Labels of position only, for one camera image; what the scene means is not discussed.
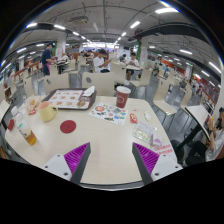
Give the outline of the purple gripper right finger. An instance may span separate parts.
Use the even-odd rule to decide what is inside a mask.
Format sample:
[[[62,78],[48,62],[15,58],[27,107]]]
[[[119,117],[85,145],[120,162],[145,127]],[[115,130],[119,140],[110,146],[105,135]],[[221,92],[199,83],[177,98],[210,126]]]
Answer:
[[[135,157],[144,185],[150,184],[182,169],[170,156],[159,155],[138,143],[132,145],[132,153]]]

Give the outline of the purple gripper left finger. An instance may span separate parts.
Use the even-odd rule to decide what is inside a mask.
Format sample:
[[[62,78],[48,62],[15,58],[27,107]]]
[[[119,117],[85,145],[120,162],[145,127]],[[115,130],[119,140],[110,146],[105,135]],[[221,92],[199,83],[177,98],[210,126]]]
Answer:
[[[90,153],[90,143],[85,143],[64,155],[56,154],[43,169],[79,185]]]

